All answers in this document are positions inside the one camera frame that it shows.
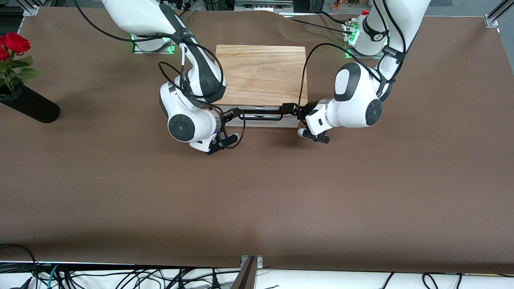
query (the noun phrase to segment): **red rose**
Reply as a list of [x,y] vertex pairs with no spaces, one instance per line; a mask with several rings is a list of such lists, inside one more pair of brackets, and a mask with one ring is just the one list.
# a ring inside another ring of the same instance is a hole
[[9,58],[9,52],[0,48],[0,59],[6,61]]
[[27,52],[30,49],[29,41],[16,32],[5,34],[5,46],[14,53]]

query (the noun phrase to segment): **white floor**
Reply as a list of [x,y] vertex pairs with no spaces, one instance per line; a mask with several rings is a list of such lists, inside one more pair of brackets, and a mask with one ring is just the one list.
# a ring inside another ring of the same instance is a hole
[[[218,269],[218,272],[234,269]],[[124,271],[95,271],[80,272],[88,274],[108,274]],[[162,271],[167,278],[173,278],[178,270],[167,269]],[[197,269],[189,273],[185,278],[194,278],[205,274],[210,274],[211,269]],[[221,284],[231,282],[236,278],[235,273],[218,275]],[[381,289],[389,273],[375,272],[334,272],[334,271],[303,271],[303,270],[259,270],[255,289],[269,289],[277,286],[277,289]],[[454,289],[457,284],[457,275],[432,275],[439,289]],[[28,278],[29,273],[0,274],[0,289],[11,289],[20,287]],[[107,277],[77,277],[76,281],[86,289],[114,289],[125,275],[114,275]],[[132,289],[136,285],[137,279],[125,286],[125,289]],[[427,283],[431,289],[435,286]],[[186,288],[206,288],[209,284],[204,281],[190,283]],[[141,289],[159,289],[155,281],[145,280],[141,283]],[[34,288],[34,280],[30,284],[30,289]],[[40,282],[39,288],[46,288]],[[391,278],[387,289],[423,289],[425,286],[421,280],[421,274],[395,273]],[[470,276],[462,277],[460,289],[512,289],[514,288],[514,278],[496,276]]]

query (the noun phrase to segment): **wood grain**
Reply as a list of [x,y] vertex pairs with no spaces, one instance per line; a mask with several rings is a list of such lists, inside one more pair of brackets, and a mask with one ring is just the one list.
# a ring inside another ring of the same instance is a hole
[[[298,102],[305,47],[217,45],[216,56],[227,79],[227,90],[216,104],[280,106]],[[307,75],[301,102],[307,103]]]

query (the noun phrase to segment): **brown table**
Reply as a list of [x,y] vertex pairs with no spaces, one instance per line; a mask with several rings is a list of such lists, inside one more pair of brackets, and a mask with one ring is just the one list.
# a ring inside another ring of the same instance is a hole
[[[105,10],[85,12],[126,35]],[[210,49],[338,41],[269,12],[187,24]],[[251,254],[274,268],[514,269],[514,77],[481,17],[424,19],[373,127],[333,129],[328,145],[248,128],[212,156],[167,132],[157,62],[178,54],[131,54],[71,8],[42,8],[22,35],[45,73],[29,86],[62,116],[41,124],[0,107],[0,242],[51,261],[234,267]],[[310,100],[333,95],[347,61],[315,52]]]

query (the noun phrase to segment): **black strap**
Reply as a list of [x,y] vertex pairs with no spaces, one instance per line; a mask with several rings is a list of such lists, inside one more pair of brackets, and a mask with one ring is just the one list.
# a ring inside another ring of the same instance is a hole
[[194,37],[194,36],[193,36],[193,33],[191,32],[191,30],[189,30],[186,27],[179,28],[179,29],[177,29],[177,31],[175,31],[175,33],[170,35],[170,38],[176,44],[179,44],[180,42],[182,42],[182,40],[189,38],[189,37]]
[[382,51],[384,52],[384,54],[387,54],[392,58],[396,58],[399,61],[404,61],[405,57],[407,56],[407,53],[400,52],[394,48],[389,47],[389,45],[384,46]]
[[379,31],[371,28],[368,24],[367,17],[364,18],[364,21],[362,21],[362,26],[364,27],[364,31],[366,31],[366,33],[371,37],[371,41],[373,41],[373,42],[381,41],[389,33],[389,30],[386,30],[384,32],[379,32]]

